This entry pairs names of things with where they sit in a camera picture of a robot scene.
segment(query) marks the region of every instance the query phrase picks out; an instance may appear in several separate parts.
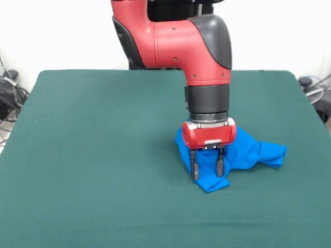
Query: crumpled fabric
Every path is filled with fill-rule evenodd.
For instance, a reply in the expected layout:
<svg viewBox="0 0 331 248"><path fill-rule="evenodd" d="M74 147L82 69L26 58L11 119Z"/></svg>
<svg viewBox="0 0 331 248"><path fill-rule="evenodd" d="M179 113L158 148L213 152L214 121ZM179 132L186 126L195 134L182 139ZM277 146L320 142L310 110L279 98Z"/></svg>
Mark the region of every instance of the crumpled fabric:
<svg viewBox="0 0 331 248"><path fill-rule="evenodd" d="M188 172L191 174L189 147L185 144L182 129L177 131L175 142ZM258 142L241 128L237 127L235 141L225 147L224 176L216 175L218 149L197 150L195 157L199 165L199 179L195 180L205 192L210 193L230 185L227 175L232 169L250 169L257 163L273 168L283 164L287 148L270 142Z"/></svg>

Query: white wall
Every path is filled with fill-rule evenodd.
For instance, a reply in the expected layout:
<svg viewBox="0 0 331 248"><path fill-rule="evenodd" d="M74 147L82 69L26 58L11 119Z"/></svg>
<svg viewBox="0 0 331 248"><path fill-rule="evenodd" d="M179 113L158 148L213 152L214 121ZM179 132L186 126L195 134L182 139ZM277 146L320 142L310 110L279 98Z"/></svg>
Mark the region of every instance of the white wall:
<svg viewBox="0 0 331 248"><path fill-rule="evenodd" d="M215 14L228 25L234 69L331 72L329 2L225 0ZM31 90L45 69L119 69L127 60L110 0L0 0L0 51Z"/></svg>

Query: green table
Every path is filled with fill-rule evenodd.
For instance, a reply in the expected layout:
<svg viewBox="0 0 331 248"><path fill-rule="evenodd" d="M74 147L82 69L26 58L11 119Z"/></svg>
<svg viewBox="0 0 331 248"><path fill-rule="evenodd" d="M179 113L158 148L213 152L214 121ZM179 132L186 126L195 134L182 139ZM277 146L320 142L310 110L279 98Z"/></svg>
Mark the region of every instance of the green table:
<svg viewBox="0 0 331 248"><path fill-rule="evenodd" d="M180 71L45 71L0 157L0 247L331 247L331 139L288 72L235 71L231 116L288 146L204 193Z"/></svg>

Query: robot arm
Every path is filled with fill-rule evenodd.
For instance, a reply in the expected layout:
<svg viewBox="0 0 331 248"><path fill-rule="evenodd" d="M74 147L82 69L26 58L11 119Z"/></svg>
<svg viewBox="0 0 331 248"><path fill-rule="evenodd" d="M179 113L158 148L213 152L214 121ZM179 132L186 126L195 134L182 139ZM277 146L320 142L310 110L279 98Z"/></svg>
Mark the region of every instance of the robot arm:
<svg viewBox="0 0 331 248"><path fill-rule="evenodd" d="M224 146L234 141L236 125L228 117L231 42L224 21L212 14L182 21L152 22L147 0L111 0L113 22L129 61L141 69L183 70L190 120L183 138L191 151L193 179L198 179L196 149L219 149L223 175Z"/></svg>

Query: table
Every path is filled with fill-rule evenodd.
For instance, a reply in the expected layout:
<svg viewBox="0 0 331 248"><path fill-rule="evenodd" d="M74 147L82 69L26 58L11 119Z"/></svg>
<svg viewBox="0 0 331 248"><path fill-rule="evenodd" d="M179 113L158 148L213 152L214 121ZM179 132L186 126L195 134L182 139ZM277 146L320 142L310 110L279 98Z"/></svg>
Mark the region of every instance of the table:
<svg viewBox="0 0 331 248"><path fill-rule="evenodd" d="M42 72L0 157L0 247L329 248L328 131L291 73L232 78L230 115L288 154L206 194L174 143L182 72Z"/></svg>

